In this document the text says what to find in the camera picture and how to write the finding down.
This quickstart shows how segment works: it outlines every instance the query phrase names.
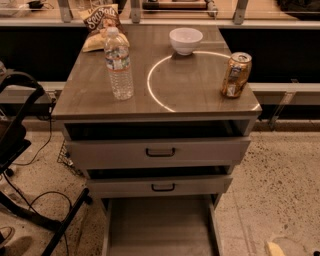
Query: aluminum can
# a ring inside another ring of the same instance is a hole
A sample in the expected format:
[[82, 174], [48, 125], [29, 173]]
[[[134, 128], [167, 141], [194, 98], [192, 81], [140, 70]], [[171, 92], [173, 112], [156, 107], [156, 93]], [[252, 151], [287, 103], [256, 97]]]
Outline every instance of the aluminum can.
[[231, 55], [223, 79], [221, 93], [229, 98], [238, 98], [247, 84], [252, 62], [251, 56], [244, 52]]

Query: floor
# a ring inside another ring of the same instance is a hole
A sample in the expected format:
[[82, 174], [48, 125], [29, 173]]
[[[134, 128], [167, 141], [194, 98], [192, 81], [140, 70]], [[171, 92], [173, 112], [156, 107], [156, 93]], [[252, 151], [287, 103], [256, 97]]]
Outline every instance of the floor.
[[[57, 192], [74, 202], [85, 187], [85, 178], [57, 161], [63, 137], [55, 124], [50, 142], [31, 164], [21, 165], [29, 163], [50, 136], [46, 121], [26, 126], [32, 145], [16, 161], [20, 165], [13, 166], [15, 174], [9, 180], [29, 202], [54, 191], [32, 206], [45, 216], [62, 220], [68, 201]], [[265, 245], [274, 242], [286, 256], [312, 256], [320, 249], [320, 122], [278, 121], [275, 131], [270, 131], [266, 122], [257, 122], [250, 137], [245, 158], [235, 168], [231, 186], [215, 211], [223, 255], [267, 256]], [[25, 205], [4, 178], [0, 189]], [[52, 255], [101, 255], [104, 220], [99, 201], [84, 204], [66, 232], [67, 245], [62, 239]], [[53, 235], [0, 209], [0, 227], [8, 225], [16, 234], [7, 244], [5, 256], [41, 255]]]

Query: ceramic bowl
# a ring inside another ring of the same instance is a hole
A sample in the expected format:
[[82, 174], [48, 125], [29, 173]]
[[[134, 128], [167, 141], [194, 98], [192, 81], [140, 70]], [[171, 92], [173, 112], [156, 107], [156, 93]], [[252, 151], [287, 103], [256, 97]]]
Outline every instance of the ceramic bowl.
[[181, 55], [191, 54], [203, 38], [203, 34], [194, 28], [176, 28], [169, 33], [173, 49]]

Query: open drawer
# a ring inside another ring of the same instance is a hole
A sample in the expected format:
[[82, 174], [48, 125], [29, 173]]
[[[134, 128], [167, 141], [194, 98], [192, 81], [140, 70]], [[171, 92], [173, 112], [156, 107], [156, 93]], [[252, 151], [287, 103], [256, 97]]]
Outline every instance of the open drawer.
[[102, 255], [222, 255], [209, 195], [121, 198], [105, 203]]
[[92, 196], [98, 198], [221, 194], [227, 191], [232, 178], [219, 170], [218, 167], [132, 169], [119, 170], [114, 178], [107, 177], [108, 170], [90, 170], [89, 175], [96, 179], [89, 179], [87, 186]]
[[239, 164], [249, 137], [126, 141], [68, 141], [78, 169]]

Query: chair leg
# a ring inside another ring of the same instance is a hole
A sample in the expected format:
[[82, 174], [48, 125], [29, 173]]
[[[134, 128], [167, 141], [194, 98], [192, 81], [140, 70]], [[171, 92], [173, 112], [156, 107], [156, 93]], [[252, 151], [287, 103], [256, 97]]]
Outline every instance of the chair leg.
[[52, 220], [33, 211], [24, 209], [11, 201], [4, 193], [0, 191], [0, 203], [5, 206], [12, 214], [31, 221], [45, 229], [57, 231], [61, 225], [60, 221]]

